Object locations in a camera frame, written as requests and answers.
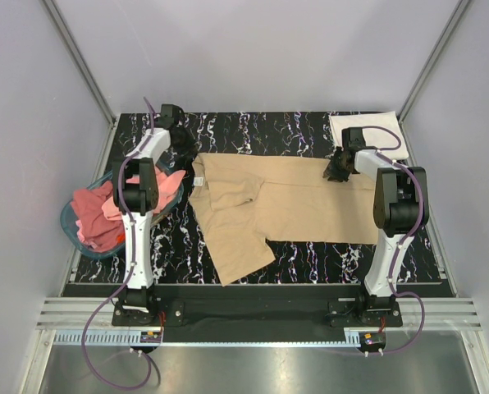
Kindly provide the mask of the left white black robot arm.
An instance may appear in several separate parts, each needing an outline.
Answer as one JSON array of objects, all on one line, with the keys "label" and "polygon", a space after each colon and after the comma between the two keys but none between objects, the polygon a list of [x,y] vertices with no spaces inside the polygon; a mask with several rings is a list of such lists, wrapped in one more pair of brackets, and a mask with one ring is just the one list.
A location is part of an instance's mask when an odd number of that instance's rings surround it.
[{"label": "left white black robot arm", "polygon": [[126,273],[119,290],[114,317],[149,325],[160,315],[151,273],[150,229],[158,190],[156,164],[172,149],[176,165],[183,168],[197,155],[193,136],[185,129],[185,112],[165,103],[156,113],[149,107],[150,127],[139,144],[112,164],[113,202],[119,208],[125,231]]}]

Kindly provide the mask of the tan t shirt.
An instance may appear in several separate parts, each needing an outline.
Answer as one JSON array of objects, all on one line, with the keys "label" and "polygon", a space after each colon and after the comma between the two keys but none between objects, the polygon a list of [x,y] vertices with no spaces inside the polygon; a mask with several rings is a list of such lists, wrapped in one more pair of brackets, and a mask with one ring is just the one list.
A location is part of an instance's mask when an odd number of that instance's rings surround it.
[{"label": "tan t shirt", "polygon": [[329,181],[328,164],[297,156],[196,157],[189,202],[222,285],[272,263],[269,241],[377,243],[374,181]]}]

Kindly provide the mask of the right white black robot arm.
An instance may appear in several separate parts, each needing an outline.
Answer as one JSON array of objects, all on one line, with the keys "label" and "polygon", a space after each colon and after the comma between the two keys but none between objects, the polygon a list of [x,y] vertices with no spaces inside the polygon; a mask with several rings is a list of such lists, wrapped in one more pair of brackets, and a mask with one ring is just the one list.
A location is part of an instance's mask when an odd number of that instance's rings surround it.
[{"label": "right white black robot arm", "polygon": [[392,136],[396,145],[371,146],[363,135],[366,126],[347,127],[341,132],[341,147],[323,173],[329,181],[347,182],[355,175],[365,175],[375,182],[372,215],[378,229],[377,245],[352,311],[368,326],[397,312],[400,266],[416,233],[430,217],[426,170],[391,159],[388,153],[402,146],[400,137],[385,127],[374,128]]}]

